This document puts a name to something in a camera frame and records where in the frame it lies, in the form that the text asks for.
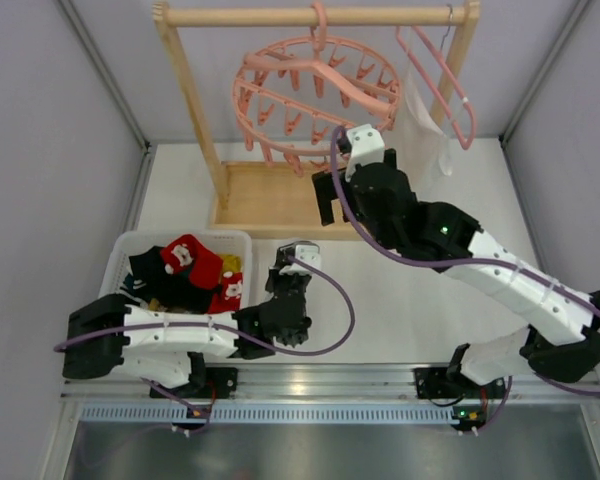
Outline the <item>red sock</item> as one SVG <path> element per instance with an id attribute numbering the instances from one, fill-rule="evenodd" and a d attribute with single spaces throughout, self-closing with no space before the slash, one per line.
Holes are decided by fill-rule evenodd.
<path id="1" fill-rule="evenodd" d="M 222 275 L 223 260 L 194 235 L 184 234 L 159 252 L 169 275 L 186 273 L 189 282 L 200 289 L 215 288 Z"/>
<path id="2" fill-rule="evenodd" d="M 242 273 L 223 273 L 220 285 L 212 297 L 208 312 L 218 314 L 238 310 L 241 303 L 242 289 Z"/>

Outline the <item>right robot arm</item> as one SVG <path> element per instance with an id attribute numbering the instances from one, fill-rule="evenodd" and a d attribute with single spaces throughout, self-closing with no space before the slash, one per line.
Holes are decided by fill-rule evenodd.
<path id="1" fill-rule="evenodd" d="M 506 250 L 472 216 L 452 204 L 417 198 L 392 149 L 340 168 L 348 148 L 331 148 L 327 169 L 314 174 L 321 221 L 333 221 L 339 200 L 346 221 L 384 257 L 463 282 L 519 316 L 521 329 L 459 345 L 446 368 L 449 383 L 475 389 L 518 374 L 535 374 L 574 392 L 600 363 L 600 290 L 573 290 Z"/>

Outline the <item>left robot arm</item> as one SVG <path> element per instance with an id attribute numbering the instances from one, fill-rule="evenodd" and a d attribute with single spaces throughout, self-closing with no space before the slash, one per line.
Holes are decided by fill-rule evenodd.
<path id="1" fill-rule="evenodd" d="M 111 373 L 137 377 L 166 389 L 200 388 L 205 360 L 256 360 L 277 345 L 295 347 L 308 338 L 306 313 L 310 272 L 297 264 L 269 270 L 268 299 L 237 311 L 214 314 L 153 312 L 121 294 L 101 297 L 73 312 L 62 375 L 94 380 Z"/>

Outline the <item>black sock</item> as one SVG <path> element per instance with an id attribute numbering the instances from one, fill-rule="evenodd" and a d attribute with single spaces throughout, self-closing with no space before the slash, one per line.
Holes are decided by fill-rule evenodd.
<path id="1" fill-rule="evenodd" d="M 149 304 L 153 299 L 169 309 L 206 313 L 211 305 L 212 290 L 198 288 L 181 274 L 168 274 L 154 246 L 143 254 L 129 257 L 130 272 L 120 290 Z"/>

